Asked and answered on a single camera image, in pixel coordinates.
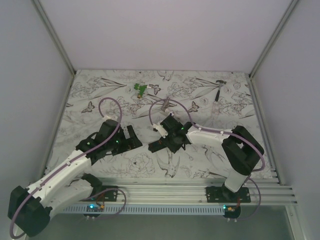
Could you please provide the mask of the right controller board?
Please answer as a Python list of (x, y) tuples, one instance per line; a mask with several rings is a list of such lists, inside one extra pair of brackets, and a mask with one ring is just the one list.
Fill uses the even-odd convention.
[(235, 205), (224, 205), (224, 215), (226, 219), (238, 219), (241, 215), (241, 207)]

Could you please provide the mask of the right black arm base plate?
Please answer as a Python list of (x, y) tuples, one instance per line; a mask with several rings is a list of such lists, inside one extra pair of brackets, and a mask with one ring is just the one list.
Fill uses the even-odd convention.
[(208, 186), (205, 188), (208, 203), (250, 203), (251, 195), (247, 187), (241, 187), (237, 192), (232, 192), (224, 185)]

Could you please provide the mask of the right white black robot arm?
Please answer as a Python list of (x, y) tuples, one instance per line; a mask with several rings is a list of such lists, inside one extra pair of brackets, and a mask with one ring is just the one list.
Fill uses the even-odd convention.
[(148, 150), (152, 153), (165, 148), (171, 153), (176, 153), (186, 145), (222, 147), (231, 165), (231, 171), (223, 184), (221, 195), (229, 203), (239, 197), (240, 188), (265, 153), (248, 130), (239, 125), (231, 130), (203, 128), (190, 121), (182, 124), (170, 115), (152, 127), (161, 135), (159, 140), (148, 145)]

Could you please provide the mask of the black fuse box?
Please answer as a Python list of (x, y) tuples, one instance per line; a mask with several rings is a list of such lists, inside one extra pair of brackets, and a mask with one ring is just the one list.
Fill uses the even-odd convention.
[(167, 146), (161, 140), (157, 140), (148, 144), (148, 150), (151, 153), (158, 152), (162, 149), (165, 149), (166, 147)]

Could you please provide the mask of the green circuit board connector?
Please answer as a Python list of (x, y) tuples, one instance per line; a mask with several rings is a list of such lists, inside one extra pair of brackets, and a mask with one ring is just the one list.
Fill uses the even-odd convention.
[(150, 85), (141, 85), (136, 83), (133, 88), (138, 91), (137, 98), (141, 99), (143, 97), (145, 90), (151, 89), (152, 87)]

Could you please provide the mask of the controller board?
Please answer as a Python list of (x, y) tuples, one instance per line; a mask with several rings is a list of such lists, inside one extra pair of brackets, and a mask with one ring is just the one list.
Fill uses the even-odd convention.
[(235, 205), (224, 205), (224, 215), (226, 219), (238, 219), (241, 215), (241, 207)]
[(87, 219), (95, 219), (104, 212), (104, 208), (99, 204), (88, 204), (85, 208), (85, 213), (83, 214)]

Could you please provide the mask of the left controller board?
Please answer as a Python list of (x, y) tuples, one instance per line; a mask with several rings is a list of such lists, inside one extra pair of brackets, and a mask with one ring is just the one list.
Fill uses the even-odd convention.
[(88, 204), (85, 208), (85, 213), (83, 214), (87, 219), (95, 219), (104, 212), (104, 208), (99, 204)]

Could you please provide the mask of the floral printed table mat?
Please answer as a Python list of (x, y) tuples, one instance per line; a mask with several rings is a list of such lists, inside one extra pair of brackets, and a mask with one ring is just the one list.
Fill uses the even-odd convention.
[[(217, 80), (226, 81), (219, 88)], [(150, 85), (137, 98), (135, 84)], [(216, 129), (244, 126), (263, 142), (246, 75), (243, 72), (79, 70), (53, 147), (48, 169), (64, 161), (76, 145), (99, 130), (103, 116), (122, 116), (121, 125), (132, 125), (142, 147), (100, 159), (90, 170), (107, 178), (198, 179), (227, 176), (231, 165), (220, 146), (192, 144), (176, 153), (167, 148), (152, 153), (149, 143), (160, 135), (151, 124), (162, 121), (164, 100), (169, 98), (181, 123)]]

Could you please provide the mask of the small black hammer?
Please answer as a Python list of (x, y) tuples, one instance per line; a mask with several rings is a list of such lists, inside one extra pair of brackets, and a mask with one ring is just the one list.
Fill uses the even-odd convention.
[(221, 88), (222, 88), (222, 86), (225, 85), (227, 82), (224, 81), (224, 80), (217, 80), (216, 83), (219, 83), (218, 91), (217, 91), (216, 96), (215, 96), (215, 101), (217, 102), (217, 101), (219, 100), (219, 97), (220, 97)]

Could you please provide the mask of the aluminium mounting rail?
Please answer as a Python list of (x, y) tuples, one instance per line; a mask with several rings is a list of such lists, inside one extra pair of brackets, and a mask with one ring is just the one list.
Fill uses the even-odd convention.
[[(46, 203), (56, 196), (71, 196), (80, 189), (72, 189), (80, 184), (75, 182), (57, 182), (52, 178), (44, 186), (39, 180), (28, 186), (29, 193), (40, 197)], [(206, 187), (221, 187), (223, 178), (100, 178), (103, 186), (117, 186), (133, 204), (196, 204), (207, 202)], [(265, 206), (296, 205), (297, 199), (291, 186), (281, 185), (277, 178), (255, 179), (247, 181), (251, 205), (260, 202)]]

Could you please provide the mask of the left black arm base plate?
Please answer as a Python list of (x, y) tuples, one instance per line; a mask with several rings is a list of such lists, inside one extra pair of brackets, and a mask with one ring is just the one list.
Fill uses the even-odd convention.
[(89, 197), (81, 199), (85, 202), (116, 202), (118, 197), (117, 186), (102, 186), (92, 190)]

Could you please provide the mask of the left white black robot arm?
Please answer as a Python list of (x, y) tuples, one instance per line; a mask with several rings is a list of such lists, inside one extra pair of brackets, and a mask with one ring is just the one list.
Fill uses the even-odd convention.
[(131, 125), (127, 126), (127, 131), (128, 138), (118, 121), (104, 121), (99, 131), (80, 141), (69, 157), (47, 175), (28, 187), (13, 189), (7, 214), (11, 220), (10, 237), (19, 239), (14, 234), (15, 226), (23, 231), (21, 237), (34, 237), (68, 205), (96, 201), (105, 192), (116, 193), (116, 186), (107, 188), (97, 177), (85, 171), (106, 156), (116, 156), (143, 145)]

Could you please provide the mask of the silver clip with blue knob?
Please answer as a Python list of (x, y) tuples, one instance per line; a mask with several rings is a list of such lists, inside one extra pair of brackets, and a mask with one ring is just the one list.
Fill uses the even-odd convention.
[(160, 108), (160, 113), (164, 116), (170, 115), (174, 117), (175, 113), (173, 110), (169, 109), (169, 107), (170, 107), (170, 98), (167, 97)]

